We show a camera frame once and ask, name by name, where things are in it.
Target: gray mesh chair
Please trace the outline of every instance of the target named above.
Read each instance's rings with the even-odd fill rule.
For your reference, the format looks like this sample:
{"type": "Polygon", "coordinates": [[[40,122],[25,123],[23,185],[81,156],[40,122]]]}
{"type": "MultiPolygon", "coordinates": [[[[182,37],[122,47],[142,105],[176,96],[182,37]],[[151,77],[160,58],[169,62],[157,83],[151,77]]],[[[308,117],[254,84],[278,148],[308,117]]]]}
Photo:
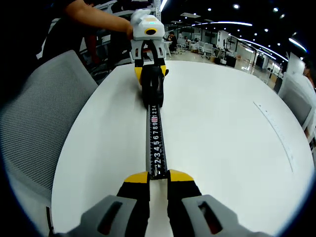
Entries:
{"type": "Polygon", "coordinates": [[[302,129],[305,130],[313,118],[315,107],[304,87],[295,81],[294,77],[288,73],[284,73],[282,86],[278,95],[292,111],[302,129]]]}
{"type": "Polygon", "coordinates": [[[12,186],[47,206],[66,137],[97,88],[74,51],[37,68],[0,114],[0,146],[12,186]]]}

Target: white table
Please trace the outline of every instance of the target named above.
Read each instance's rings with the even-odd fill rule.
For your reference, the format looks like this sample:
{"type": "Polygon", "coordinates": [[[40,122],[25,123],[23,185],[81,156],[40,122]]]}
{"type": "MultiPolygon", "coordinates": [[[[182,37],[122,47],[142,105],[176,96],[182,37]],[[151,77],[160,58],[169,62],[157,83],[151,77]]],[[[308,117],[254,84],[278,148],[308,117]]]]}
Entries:
{"type": "Polygon", "coordinates": [[[171,58],[171,52],[170,52],[170,49],[169,49],[169,46],[172,44],[171,41],[164,41],[164,47],[165,49],[167,50],[167,53],[169,54],[170,58],[171,58]]]}
{"type": "MultiPolygon", "coordinates": [[[[246,228],[275,235],[300,204],[314,171],[298,121],[253,75],[205,63],[166,64],[161,117],[168,168],[190,174],[202,194],[233,210],[246,228]],[[279,125],[293,172],[253,102],[279,125]]],[[[57,232],[78,225],[82,213],[145,170],[145,135],[134,65],[117,67],[88,100],[64,144],[52,192],[57,232]]]]}

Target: measuring tape blade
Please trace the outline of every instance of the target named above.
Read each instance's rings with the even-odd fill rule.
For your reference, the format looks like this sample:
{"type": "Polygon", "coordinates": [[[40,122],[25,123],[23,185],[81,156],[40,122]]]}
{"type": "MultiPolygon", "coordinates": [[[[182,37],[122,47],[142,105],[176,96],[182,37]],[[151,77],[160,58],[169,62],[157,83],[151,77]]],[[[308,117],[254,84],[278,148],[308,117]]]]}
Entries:
{"type": "Polygon", "coordinates": [[[158,105],[149,105],[147,109],[146,142],[147,170],[152,179],[164,179],[168,169],[158,105]]]}

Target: ceiling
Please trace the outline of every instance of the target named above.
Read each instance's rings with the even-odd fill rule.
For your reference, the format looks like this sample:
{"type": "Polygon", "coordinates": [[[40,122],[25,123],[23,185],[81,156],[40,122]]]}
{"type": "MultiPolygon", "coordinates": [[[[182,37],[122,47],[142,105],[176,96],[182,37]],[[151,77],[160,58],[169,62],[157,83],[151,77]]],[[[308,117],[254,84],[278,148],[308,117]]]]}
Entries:
{"type": "MultiPolygon", "coordinates": [[[[237,21],[251,23],[253,26],[241,26],[233,24],[214,24],[212,29],[223,30],[231,33],[233,36],[245,40],[253,41],[268,47],[286,58],[286,53],[293,52],[299,57],[314,60],[315,46],[312,33],[314,32],[312,22],[316,23],[313,18],[313,8],[311,1],[296,1],[295,4],[287,0],[226,0],[226,1],[207,1],[207,0],[168,0],[162,13],[161,20],[164,24],[170,24],[171,21],[179,21],[177,23],[181,27],[196,24],[195,21],[207,22],[205,19],[212,21],[237,21]],[[240,6],[239,9],[233,8],[234,4],[240,6]],[[182,13],[196,13],[199,18],[187,18],[180,16],[182,13]],[[288,38],[294,38],[303,45],[308,53],[293,45],[288,38]]],[[[205,29],[210,25],[195,26],[205,29]]],[[[282,59],[276,55],[278,62],[282,59]]]]}

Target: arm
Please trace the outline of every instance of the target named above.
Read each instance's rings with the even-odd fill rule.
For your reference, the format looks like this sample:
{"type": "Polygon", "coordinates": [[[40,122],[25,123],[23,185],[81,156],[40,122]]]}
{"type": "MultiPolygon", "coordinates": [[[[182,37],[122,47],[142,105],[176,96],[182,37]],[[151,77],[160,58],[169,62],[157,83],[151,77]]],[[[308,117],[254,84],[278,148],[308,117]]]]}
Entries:
{"type": "Polygon", "coordinates": [[[65,8],[65,13],[80,23],[110,31],[125,32],[129,39],[133,38],[133,28],[129,21],[93,8],[83,0],[75,0],[69,4],[65,8]]]}

